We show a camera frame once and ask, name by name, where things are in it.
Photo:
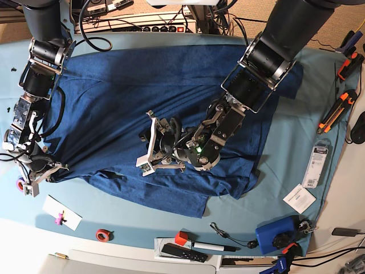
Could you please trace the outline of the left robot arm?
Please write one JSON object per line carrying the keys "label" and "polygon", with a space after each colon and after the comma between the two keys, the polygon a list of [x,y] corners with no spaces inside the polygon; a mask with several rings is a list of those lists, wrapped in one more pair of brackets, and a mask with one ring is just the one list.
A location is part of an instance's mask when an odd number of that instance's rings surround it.
{"label": "left robot arm", "polygon": [[295,64],[296,55],[339,6],[338,1],[277,1],[266,26],[250,43],[234,69],[221,83],[223,94],[214,100],[199,125],[183,128],[175,119],[164,121],[152,111],[147,153],[136,167],[147,176],[158,169],[191,164],[211,170],[220,152],[241,127],[245,113],[257,113]]}

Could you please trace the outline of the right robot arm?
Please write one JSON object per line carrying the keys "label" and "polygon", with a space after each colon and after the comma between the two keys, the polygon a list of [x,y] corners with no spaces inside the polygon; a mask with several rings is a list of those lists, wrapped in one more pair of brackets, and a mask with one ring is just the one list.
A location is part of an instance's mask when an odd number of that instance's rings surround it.
{"label": "right robot arm", "polygon": [[62,164],[39,146],[59,127],[66,95],[58,82],[76,46],[67,27],[71,1],[20,1],[32,39],[29,57],[18,86],[22,88],[5,131],[4,162],[15,162],[21,172],[17,185],[25,194],[35,194],[39,183],[49,180]]}

